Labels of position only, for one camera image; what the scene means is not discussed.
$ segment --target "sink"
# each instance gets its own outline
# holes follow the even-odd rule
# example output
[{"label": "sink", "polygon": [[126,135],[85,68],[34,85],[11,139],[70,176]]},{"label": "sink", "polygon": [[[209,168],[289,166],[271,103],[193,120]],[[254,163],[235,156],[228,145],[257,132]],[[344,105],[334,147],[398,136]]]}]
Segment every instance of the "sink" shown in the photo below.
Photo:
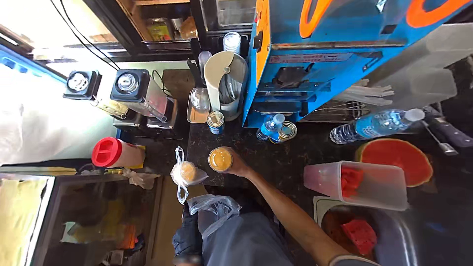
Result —
[{"label": "sink", "polygon": [[331,238],[351,253],[355,246],[340,224],[352,219],[366,220],[377,236],[373,254],[365,256],[382,266],[418,266],[411,229],[402,212],[349,205],[329,197],[314,197],[314,219]]}]

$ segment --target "hand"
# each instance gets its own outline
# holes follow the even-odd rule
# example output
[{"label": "hand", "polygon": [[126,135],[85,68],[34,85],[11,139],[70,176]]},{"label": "hand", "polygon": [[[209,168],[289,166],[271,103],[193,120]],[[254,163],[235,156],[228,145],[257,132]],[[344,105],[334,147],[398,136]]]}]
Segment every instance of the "hand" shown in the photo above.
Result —
[{"label": "hand", "polygon": [[200,263],[202,257],[202,235],[197,220],[199,214],[190,215],[189,205],[184,203],[182,226],[173,237],[174,263]]},{"label": "hand", "polygon": [[240,157],[240,155],[231,147],[225,147],[230,154],[232,155],[232,166],[230,169],[225,171],[225,174],[234,174],[239,177],[245,177],[248,178],[253,171],[251,167],[249,167],[245,161]]}]

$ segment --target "gloved hand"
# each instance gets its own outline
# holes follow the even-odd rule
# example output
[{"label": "gloved hand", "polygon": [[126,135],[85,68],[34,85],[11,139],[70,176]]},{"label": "gloved hand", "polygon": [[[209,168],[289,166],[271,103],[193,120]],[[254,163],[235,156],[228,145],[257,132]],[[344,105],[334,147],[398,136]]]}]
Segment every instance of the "gloved hand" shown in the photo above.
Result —
[{"label": "gloved hand", "polygon": [[190,215],[189,205],[186,202],[182,216],[182,226],[173,237],[175,251],[173,263],[174,265],[178,263],[201,264],[202,235],[197,224],[199,214]]}]

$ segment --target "watermelon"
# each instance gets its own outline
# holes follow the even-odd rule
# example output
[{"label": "watermelon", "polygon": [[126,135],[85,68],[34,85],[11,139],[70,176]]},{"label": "watermelon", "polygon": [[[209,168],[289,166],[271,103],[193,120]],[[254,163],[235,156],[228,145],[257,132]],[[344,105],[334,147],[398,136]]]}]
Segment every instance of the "watermelon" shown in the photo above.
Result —
[{"label": "watermelon", "polygon": [[354,219],[341,227],[361,255],[369,254],[377,244],[375,231],[365,220]]},{"label": "watermelon", "polygon": [[416,146],[398,139],[377,139],[363,144],[356,151],[356,161],[398,166],[404,170],[408,187],[428,182],[433,174],[427,156]]},{"label": "watermelon", "polygon": [[344,198],[356,195],[356,190],[363,181],[363,171],[342,165],[342,196]]}]

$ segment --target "plastic bag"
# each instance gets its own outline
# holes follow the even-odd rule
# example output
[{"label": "plastic bag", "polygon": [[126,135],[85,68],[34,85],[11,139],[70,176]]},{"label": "plastic bag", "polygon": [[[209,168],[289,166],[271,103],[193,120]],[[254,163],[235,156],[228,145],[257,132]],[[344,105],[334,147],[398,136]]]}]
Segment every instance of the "plastic bag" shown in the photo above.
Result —
[{"label": "plastic bag", "polygon": [[202,239],[206,239],[215,232],[226,220],[240,215],[240,204],[228,196],[207,194],[194,197],[188,200],[187,203],[189,204],[189,213],[191,215],[198,211],[208,211],[216,215],[217,220],[202,233]]},{"label": "plastic bag", "polygon": [[[187,187],[196,185],[209,176],[203,170],[195,167],[192,162],[184,160],[184,150],[181,146],[177,146],[175,152],[177,163],[171,170],[171,177],[177,185],[177,199],[182,205],[184,205],[185,200],[189,196]],[[184,197],[181,196],[181,190],[184,190]]]},{"label": "plastic bag", "polygon": [[161,176],[155,174],[137,173],[135,171],[131,171],[128,168],[123,170],[123,175],[130,179],[130,184],[140,186],[147,190],[153,189],[154,179]]}]

